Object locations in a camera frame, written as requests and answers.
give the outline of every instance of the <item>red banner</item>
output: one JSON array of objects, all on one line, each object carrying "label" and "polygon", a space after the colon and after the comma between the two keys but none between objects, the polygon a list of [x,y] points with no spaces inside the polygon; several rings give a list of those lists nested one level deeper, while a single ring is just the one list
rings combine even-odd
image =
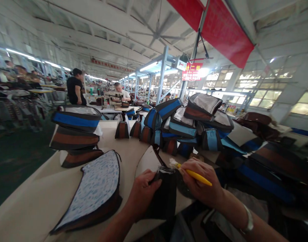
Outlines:
[{"label": "red banner", "polygon": [[199,29],[203,4],[200,0],[167,0],[196,32]]},{"label": "red banner", "polygon": [[239,68],[244,68],[254,49],[222,0],[210,0],[202,37]]},{"label": "red banner", "polygon": [[199,77],[199,70],[202,68],[203,63],[187,63],[185,71],[182,72],[182,81],[201,81]]}]

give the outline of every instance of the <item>yellow pen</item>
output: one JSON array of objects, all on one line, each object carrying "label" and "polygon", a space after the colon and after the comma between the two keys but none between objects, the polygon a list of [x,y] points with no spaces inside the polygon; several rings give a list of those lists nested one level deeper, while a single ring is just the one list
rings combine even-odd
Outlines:
[{"label": "yellow pen", "polygon": [[[170,159],[170,165],[172,167],[176,167],[177,169],[179,169],[181,167],[181,164],[180,163],[177,163],[174,159]],[[209,182],[207,179],[205,179],[203,176],[199,175],[198,173],[195,173],[194,171],[191,171],[191,170],[188,170],[186,169],[185,170],[191,177],[193,177],[194,179],[202,182],[203,184],[206,184],[208,186],[212,186],[212,183]]]}]

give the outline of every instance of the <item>sewing workshop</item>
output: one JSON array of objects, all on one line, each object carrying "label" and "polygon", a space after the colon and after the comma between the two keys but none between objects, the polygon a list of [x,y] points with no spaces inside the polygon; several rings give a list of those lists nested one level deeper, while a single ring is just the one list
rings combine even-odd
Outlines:
[{"label": "sewing workshop", "polygon": [[0,242],[308,242],[308,0],[0,0]]}]

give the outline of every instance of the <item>sewing machine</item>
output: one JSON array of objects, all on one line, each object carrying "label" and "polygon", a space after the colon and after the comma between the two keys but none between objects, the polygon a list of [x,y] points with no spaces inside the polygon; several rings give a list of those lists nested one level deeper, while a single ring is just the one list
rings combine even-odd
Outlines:
[{"label": "sewing machine", "polygon": [[113,108],[113,105],[117,105],[119,103],[113,102],[113,99],[119,99],[120,102],[123,98],[123,95],[121,92],[112,92],[112,91],[104,91],[104,102],[103,107],[107,107],[107,100],[109,100],[109,106],[110,108]]}]

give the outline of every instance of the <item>factory floor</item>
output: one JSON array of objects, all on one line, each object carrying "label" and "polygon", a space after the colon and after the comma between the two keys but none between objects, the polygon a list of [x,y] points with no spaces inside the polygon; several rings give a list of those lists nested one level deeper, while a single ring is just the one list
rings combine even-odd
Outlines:
[{"label": "factory floor", "polygon": [[37,133],[28,129],[16,129],[12,134],[0,131],[0,205],[54,154],[49,142],[55,124],[48,117],[42,122],[43,130]]}]

